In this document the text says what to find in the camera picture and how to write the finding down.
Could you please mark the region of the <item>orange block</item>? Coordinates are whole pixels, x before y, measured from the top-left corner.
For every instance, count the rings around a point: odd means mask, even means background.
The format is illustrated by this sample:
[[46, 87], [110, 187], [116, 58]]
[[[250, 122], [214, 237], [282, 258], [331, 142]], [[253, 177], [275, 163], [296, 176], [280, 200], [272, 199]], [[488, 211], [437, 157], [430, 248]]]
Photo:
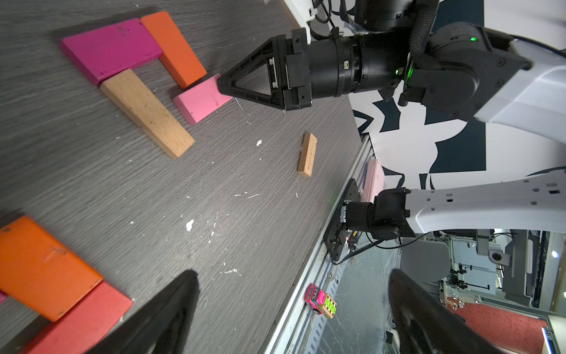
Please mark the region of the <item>orange block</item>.
[[1, 291], [50, 321], [58, 321], [102, 281], [32, 218], [1, 228]]
[[206, 76], [206, 69], [167, 11], [143, 16], [141, 21], [162, 49], [159, 60], [182, 89]]

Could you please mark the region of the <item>red block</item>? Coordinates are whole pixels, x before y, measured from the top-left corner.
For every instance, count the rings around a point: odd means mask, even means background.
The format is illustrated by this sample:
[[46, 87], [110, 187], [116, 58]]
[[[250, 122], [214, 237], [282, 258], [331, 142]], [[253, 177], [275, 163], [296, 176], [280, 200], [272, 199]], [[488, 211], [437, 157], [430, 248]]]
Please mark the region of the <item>red block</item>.
[[49, 324], [22, 353], [85, 353], [99, 343], [133, 305], [102, 281], [61, 319]]

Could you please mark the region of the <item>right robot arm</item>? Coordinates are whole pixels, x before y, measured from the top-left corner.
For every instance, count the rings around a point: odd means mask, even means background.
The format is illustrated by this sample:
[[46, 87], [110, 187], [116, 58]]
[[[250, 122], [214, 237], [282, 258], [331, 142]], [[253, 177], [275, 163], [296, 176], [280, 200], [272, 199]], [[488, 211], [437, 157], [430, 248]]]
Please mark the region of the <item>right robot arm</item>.
[[[286, 111], [377, 90], [463, 121], [507, 125], [565, 141], [565, 54], [540, 42], [466, 22], [434, 28], [437, 1], [357, 1], [338, 29], [270, 38], [218, 80], [222, 94]], [[376, 241], [439, 230], [565, 231], [565, 173], [445, 190], [384, 190], [343, 199], [337, 230]]]

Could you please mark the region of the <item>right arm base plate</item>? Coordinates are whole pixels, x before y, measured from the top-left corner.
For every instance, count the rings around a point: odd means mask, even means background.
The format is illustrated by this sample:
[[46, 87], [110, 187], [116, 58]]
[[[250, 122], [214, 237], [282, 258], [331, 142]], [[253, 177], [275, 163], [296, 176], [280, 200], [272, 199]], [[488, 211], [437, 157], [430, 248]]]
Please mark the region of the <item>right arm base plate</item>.
[[346, 238], [350, 235], [345, 222], [340, 218], [342, 207], [346, 201], [361, 201], [359, 188], [354, 178], [351, 178], [346, 184], [323, 236], [324, 245], [334, 262], [340, 260], [343, 248], [346, 246]]

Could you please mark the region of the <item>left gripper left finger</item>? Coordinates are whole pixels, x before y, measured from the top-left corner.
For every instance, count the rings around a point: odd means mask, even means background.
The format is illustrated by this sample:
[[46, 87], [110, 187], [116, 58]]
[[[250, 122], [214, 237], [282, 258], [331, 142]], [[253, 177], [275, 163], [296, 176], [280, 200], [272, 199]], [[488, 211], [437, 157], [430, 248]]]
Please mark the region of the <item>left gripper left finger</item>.
[[198, 273], [187, 269], [88, 352], [184, 352], [199, 295]]

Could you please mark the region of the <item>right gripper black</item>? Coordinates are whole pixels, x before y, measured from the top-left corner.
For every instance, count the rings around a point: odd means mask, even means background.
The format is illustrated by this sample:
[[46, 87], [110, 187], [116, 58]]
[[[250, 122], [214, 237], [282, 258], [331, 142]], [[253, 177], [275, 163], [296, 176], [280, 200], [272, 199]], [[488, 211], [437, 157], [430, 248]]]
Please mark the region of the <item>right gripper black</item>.
[[[314, 99], [378, 91], [392, 99], [407, 63], [407, 31], [341, 36], [306, 43], [306, 30], [271, 37], [232, 69], [220, 76], [221, 94], [280, 110], [310, 107]], [[265, 67], [275, 94], [236, 87], [237, 81]]]

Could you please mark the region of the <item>light pink block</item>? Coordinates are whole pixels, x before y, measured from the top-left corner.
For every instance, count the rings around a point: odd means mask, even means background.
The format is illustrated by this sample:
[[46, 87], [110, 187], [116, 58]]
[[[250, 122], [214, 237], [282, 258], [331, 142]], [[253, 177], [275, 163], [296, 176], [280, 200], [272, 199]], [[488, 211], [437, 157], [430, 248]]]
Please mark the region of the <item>light pink block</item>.
[[172, 100], [189, 125], [198, 124], [232, 99], [220, 93], [218, 89], [220, 77], [215, 75]]

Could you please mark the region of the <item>natural wood block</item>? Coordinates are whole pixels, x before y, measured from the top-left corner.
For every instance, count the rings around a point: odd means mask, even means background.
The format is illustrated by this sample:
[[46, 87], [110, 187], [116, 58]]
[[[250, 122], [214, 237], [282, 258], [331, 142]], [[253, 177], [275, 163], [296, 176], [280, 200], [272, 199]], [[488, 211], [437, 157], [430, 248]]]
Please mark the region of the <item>natural wood block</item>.
[[195, 143], [194, 138], [131, 69], [103, 81], [100, 90], [172, 159]]
[[317, 143], [318, 140], [312, 133], [304, 135], [298, 166], [298, 173], [302, 176], [312, 176]]

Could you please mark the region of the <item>magenta block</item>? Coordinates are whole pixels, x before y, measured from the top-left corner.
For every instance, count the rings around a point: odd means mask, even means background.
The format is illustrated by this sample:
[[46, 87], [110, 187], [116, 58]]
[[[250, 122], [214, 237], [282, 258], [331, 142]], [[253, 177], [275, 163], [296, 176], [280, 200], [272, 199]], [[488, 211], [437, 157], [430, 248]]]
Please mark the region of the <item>magenta block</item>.
[[96, 86], [162, 55], [161, 47], [140, 19], [66, 37], [61, 41], [60, 49]]

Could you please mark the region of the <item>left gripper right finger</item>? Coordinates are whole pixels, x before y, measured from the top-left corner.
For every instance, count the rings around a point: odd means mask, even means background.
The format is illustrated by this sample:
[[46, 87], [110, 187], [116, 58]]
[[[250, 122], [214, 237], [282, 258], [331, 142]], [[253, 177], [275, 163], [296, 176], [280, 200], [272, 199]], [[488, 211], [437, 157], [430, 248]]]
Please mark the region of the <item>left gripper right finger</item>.
[[391, 272], [388, 292], [399, 352], [500, 352], [401, 270]]

